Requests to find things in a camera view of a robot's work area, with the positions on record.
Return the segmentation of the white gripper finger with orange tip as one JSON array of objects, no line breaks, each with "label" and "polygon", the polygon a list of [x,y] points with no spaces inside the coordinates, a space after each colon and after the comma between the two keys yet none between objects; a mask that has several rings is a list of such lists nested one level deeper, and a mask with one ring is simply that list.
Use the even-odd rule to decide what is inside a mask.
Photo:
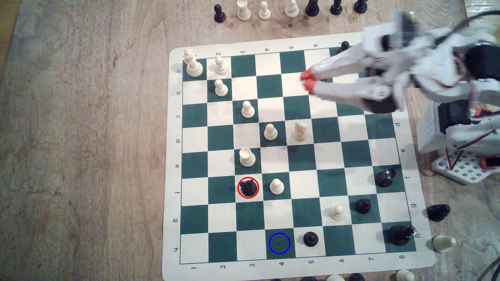
[{"label": "white gripper finger with orange tip", "polygon": [[315,63],[301,73],[301,80],[322,80],[365,70],[372,61],[373,49],[358,43],[343,52]]},{"label": "white gripper finger with orange tip", "polygon": [[366,100],[382,101],[392,92],[382,79],[358,79],[351,84],[307,79],[304,87],[320,99],[347,105],[364,105]]}]

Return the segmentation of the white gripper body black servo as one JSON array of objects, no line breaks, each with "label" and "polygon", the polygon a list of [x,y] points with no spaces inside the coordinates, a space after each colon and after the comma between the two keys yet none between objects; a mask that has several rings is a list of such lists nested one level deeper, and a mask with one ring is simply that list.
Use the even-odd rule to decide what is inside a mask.
[{"label": "white gripper body black servo", "polygon": [[363,43],[373,49],[368,74],[374,74],[391,87],[391,95],[382,101],[366,100],[364,105],[372,113],[391,113],[405,110],[404,89],[409,85],[409,68],[413,59],[406,47],[416,36],[414,23],[388,22],[366,27]]}]

